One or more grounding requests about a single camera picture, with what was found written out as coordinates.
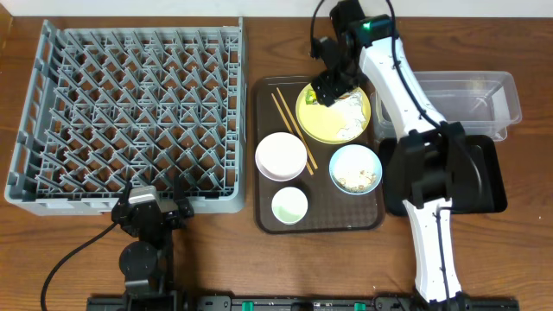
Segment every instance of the clear plastic container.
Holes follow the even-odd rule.
[[[522,120],[517,87],[506,72],[418,72],[416,79],[434,107],[449,121],[460,121],[467,135],[507,138],[506,127]],[[390,117],[377,93],[371,95],[378,141],[395,137]]]

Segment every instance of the brown tray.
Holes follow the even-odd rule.
[[[286,103],[296,117],[296,100],[310,77],[273,77],[259,80],[254,85],[253,105],[255,147],[263,138],[275,132],[288,132],[271,97],[277,93],[277,86],[283,93]],[[372,126],[350,143],[372,147]],[[328,163],[332,154],[345,144],[325,144],[302,133],[313,153],[318,169],[309,175],[307,169],[291,181],[276,182],[259,174],[255,168],[255,207],[257,225],[272,234],[296,232],[335,232],[346,230],[370,230],[378,227],[385,216],[380,186],[369,194],[350,195],[342,193],[330,179]],[[278,190],[284,187],[297,187],[308,197],[309,208],[305,217],[294,225],[278,221],[270,209],[270,203]]]

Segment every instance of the small white cup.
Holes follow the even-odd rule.
[[[285,225],[293,225],[308,212],[308,198],[302,190],[286,187],[275,194],[270,207],[276,219]]]

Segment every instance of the wooden chopstick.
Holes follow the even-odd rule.
[[[288,112],[288,116],[292,120],[292,124],[296,128],[297,135],[300,136],[300,138],[303,141],[303,144],[305,145],[305,149],[308,150],[308,156],[309,156],[309,159],[311,159],[311,162],[313,163],[313,167],[315,169],[318,169],[317,162],[315,162],[315,159],[314,159],[313,155],[311,154],[311,150],[309,150],[308,143],[305,141],[305,138],[303,138],[302,132],[300,131],[300,128],[297,126],[296,120],[294,119],[294,116],[292,116],[292,112],[290,112],[290,108],[288,108],[288,104],[286,104],[286,100],[284,100],[283,94],[280,92],[280,89],[278,87],[276,88],[276,90],[278,91],[278,95],[280,95],[280,99],[283,101],[284,108],[286,108],[286,112]]]
[[[284,112],[280,108],[280,105],[278,104],[278,101],[277,101],[277,98],[275,97],[275,94],[271,93],[270,95],[273,97],[273,100],[275,101],[275,105],[278,108],[278,112],[280,112],[280,116],[283,118],[284,124],[286,124],[286,127],[288,128],[288,131],[290,132],[290,134],[294,135],[294,131],[292,131],[292,128],[290,127],[290,124],[288,123],[288,120],[286,120],[286,117],[284,116]],[[309,174],[312,175],[313,174],[313,169],[311,169],[311,165],[309,165],[309,161],[307,161],[306,166],[308,167]]]

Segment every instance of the gray dish rack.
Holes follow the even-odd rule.
[[[245,201],[246,51],[237,27],[66,29],[45,21],[5,199],[38,215],[109,212],[127,181],[197,213]]]

